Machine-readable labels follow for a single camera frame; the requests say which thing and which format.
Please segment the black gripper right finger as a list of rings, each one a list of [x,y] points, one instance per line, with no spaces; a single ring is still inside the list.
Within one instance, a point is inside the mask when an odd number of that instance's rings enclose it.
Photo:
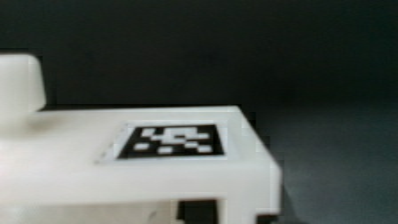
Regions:
[[[273,224],[277,222],[275,215],[259,215],[256,217],[256,224]]]

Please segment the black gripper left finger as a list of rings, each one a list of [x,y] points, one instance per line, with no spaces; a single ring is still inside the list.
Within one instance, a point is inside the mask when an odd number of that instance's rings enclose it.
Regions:
[[[179,201],[176,218],[184,224],[218,224],[216,201]]]

